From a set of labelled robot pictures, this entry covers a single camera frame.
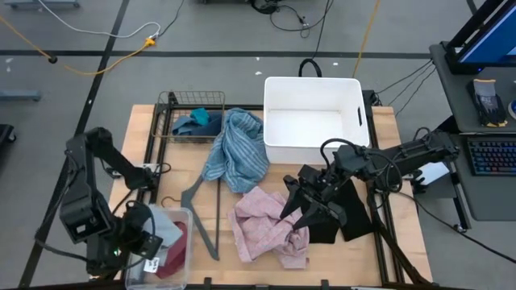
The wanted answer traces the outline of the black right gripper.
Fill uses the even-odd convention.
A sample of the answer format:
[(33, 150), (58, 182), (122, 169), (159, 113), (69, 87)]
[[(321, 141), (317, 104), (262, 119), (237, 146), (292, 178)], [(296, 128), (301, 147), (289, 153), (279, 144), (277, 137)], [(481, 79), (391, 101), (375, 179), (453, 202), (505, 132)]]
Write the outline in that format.
[(334, 199), (353, 176), (357, 177), (363, 172), (367, 165), (367, 148), (344, 144), (333, 152), (334, 160), (330, 161), (325, 147), (323, 144), (319, 149), (325, 168), (317, 170), (305, 165), (298, 173), (298, 180), (290, 175), (283, 178), (289, 196), (280, 219), (288, 217), (299, 207), (308, 206), (308, 210), (293, 225), (294, 230), (326, 222), (336, 222), (338, 227), (347, 224), (345, 209), (337, 205)]

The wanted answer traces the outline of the dusty blue waffle cloth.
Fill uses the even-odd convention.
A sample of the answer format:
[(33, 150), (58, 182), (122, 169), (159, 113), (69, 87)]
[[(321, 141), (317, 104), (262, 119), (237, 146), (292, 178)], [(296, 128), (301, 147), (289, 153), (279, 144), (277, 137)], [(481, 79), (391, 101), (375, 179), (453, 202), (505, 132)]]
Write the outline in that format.
[(165, 265), (168, 250), (182, 237), (182, 230), (169, 218), (166, 210), (156, 205), (149, 205), (156, 224), (156, 235), (163, 238), (163, 242), (156, 254), (160, 259), (160, 265)]

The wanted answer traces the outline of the maroon cloth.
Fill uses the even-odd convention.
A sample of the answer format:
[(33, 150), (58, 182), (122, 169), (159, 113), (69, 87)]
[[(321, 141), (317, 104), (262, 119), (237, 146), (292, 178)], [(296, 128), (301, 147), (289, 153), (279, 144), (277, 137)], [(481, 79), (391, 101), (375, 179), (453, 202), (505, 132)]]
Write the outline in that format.
[(160, 279), (174, 275), (185, 264), (187, 226), (183, 222), (174, 222), (174, 224), (182, 231), (182, 236), (169, 248), (164, 266), (158, 267), (156, 275)]

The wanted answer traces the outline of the black cloth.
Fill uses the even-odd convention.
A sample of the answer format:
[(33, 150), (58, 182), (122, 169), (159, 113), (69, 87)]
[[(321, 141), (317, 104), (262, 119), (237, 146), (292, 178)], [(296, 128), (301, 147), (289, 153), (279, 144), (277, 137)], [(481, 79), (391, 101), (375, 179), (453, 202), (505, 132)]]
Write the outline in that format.
[(310, 243), (333, 244), (338, 231), (342, 233), (345, 242), (372, 232), (372, 223), (352, 180), (339, 190), (334, 202), (345, 209), (347, 223), (341, 227), (331, 217), (322, 223), (309, 226)]

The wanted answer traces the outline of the pink woven button shirt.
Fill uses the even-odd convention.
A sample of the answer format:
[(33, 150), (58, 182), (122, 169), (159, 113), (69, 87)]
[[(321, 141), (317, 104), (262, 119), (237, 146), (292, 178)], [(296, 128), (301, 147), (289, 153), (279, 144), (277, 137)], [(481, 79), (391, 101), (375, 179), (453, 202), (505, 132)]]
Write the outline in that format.
[(228, 212), (242, 262), (251, 263), (271, 251), (286, 269), (306, 268), (310, 232), (306, 227), (293, 228), (302, 217), (300, 209), (287, 217), (281, 216), (285, 203), (280, 193), (266, 193), (255, 187)]

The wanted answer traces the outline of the clear plastic bin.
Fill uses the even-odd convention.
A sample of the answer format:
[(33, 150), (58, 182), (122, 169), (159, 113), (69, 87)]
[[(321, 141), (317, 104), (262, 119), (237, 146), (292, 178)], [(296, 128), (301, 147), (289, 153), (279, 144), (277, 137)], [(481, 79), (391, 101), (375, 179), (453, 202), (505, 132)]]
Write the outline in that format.
[(161, 208), (167, 211), (173, 222), (183, 222), (187, 226), (185, 264), (174, 275), (160, 279), (156, 273), (143, 271), (145, 260), (141, 261), (139, 256), (131, 255), (129, 262), (134, 263), (135, 266), (126, 270), (125, 286), (127, 290), (184, 290), (188, 283), (192, 257), (192, 230), (194, 228), (192, 213), (186, 208)]

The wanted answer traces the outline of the white perforated plastic basket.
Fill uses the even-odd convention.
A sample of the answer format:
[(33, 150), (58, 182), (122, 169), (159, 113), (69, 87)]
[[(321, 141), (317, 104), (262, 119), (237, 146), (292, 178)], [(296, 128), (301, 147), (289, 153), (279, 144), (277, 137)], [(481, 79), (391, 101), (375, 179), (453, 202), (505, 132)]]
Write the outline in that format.
[(355, 78), (268, 77), (263, 123), (272, 164), (325, 164), (319, 148), (333, 138), (370, 145), (362, 88)]

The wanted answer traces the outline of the blue striped shirt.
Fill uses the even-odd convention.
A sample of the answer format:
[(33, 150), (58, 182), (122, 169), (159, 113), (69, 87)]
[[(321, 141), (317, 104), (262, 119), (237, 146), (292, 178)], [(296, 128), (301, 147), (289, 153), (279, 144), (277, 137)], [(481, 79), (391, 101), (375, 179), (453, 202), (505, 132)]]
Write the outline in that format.
[(248, 110), (228, 110), (202, 170), (202, 179), (221, 179), (233, 193), (248, 193), (264, 179), (268, 167), (263, 121)]

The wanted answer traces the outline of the steel blue cloth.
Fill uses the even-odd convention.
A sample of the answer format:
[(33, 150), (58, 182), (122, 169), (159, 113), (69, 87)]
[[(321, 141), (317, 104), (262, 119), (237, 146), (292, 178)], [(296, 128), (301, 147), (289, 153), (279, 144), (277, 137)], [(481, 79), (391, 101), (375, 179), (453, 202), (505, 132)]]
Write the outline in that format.
[(173, 123), (171, 132), (173, 135), (192, 135), (192, 132), (199, 127), (201, 127), (201, 125), (194, 118), (180, 116)]

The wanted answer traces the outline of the navy cloth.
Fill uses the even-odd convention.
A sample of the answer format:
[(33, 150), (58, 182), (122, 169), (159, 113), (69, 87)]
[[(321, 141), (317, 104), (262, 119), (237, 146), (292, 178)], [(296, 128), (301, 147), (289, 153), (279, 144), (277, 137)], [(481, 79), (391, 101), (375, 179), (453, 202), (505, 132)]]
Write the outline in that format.
[(222, 111), (209, 111), (209, 122), (198, 128), (198, 135), (201, 136), (217, 136), (222, 130)]

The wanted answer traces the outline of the bright teal cloth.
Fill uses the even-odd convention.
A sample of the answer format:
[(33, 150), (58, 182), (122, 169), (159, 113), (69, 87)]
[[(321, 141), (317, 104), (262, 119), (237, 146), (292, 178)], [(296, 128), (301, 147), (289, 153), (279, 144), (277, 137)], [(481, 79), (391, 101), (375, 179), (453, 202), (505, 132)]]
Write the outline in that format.
[(210, 123), (210, 115), (205, 108), (197, 108), (191, 111), (190, 118), (199, 126), (206, 126)]

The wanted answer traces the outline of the grey side desk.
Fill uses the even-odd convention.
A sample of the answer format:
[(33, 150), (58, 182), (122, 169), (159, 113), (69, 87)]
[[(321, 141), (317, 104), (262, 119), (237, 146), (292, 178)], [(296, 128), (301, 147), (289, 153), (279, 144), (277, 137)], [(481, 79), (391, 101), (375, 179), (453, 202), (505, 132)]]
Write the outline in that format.
[(467, 91), (474, 76), (452, 74), (441, 44), (433, 44), (429, 50), (452, 112), (446, 122), (456, 122), (458, 133), (451, 137), (461, 147), (461, 154), (455, 166), (471, 217), (480, 222), (516, 222), (516, 176), (473, 175), (464, 148), (468, 137), (516, 141), (516, 120), (510, 118), (504, 127), (482, 126)]

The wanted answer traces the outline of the black grey work gloves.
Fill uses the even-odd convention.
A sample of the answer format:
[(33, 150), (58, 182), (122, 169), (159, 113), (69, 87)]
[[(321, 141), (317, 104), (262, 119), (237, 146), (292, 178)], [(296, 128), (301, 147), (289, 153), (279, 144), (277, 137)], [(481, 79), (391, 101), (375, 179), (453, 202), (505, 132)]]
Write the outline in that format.
[(467, 84), (467, 91), (472, 97), (482, 126), (504, 127), (508, 123), (495, 85), (495, 79), (473, 79)]

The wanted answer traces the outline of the black computer monitor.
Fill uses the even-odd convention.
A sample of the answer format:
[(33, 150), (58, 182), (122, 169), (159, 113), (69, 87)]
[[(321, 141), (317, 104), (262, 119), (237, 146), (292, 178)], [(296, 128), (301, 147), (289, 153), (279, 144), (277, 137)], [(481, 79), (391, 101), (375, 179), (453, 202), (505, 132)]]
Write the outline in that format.
[(516, 0), (485, 0), (451, 41), (445, 60), (453, 74), (516, 67)]

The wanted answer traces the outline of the black metal table frame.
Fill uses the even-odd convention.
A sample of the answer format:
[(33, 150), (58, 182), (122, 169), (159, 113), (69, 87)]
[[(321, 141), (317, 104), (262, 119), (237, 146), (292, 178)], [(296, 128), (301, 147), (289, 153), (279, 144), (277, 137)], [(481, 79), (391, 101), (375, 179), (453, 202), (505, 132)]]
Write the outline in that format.
[[(160, 204), (163, 197), (181, 198), (181, 193), (201, 175), (210, 143), (170, 143), (152, 136), (155, 104), (135, 105), (131, 111), (125, 142), (138, 160), (165, 165), (148, 200)], [(216, 183), (205, 181), (193, 199), (194, 208), (215, 243)], [(333, 244), (314, 244), (308, 252), (304, 271), (287, 270), (273, 254), (265, 254), (254, 263), (239, 260), (227, 211), (237, 202), (221, 181), (219, 261), (211, 258), (197, 227), (193, 224), (190, 288), (338, 288), (350, 285), (375, 287), (385, 282), (408, 282), (398, 259), (378, 234), (367, 234), (350, 242), (337, 238)]]

